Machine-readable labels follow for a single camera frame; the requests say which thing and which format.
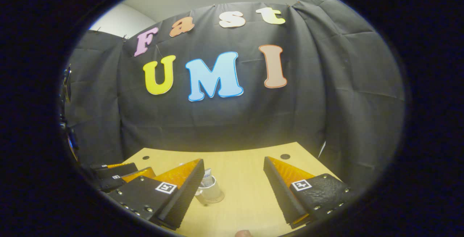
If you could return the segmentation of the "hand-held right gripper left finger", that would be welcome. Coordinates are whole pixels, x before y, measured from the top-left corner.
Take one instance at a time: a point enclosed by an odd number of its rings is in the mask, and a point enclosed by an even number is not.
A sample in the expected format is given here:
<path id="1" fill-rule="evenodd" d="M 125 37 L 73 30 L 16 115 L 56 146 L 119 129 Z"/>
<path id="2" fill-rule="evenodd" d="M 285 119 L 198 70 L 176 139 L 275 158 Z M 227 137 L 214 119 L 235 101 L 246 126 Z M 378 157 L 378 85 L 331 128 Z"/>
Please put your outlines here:
<path id="1" fill-rule="evenodd" d="M 108 196 L 136 216 L 171 230 L 180 227 L 204 176 L 197 158 L 156 176 L 151 167 L 123 176 Z"/>

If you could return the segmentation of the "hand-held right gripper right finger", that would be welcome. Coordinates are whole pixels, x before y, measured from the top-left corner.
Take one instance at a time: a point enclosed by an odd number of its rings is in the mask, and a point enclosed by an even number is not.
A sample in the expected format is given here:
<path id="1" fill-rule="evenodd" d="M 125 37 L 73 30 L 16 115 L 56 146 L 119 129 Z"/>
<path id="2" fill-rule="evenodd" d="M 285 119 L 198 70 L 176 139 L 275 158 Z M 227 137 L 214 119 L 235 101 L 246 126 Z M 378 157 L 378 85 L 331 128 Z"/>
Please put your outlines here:
<path id="1" fill-rule="evenodd" d="M 292 229 L 327 218 L 355 197 L 354 188 L 328 173 L 314 176 L 276 158 L 265 157 L 264 171 Z"/>

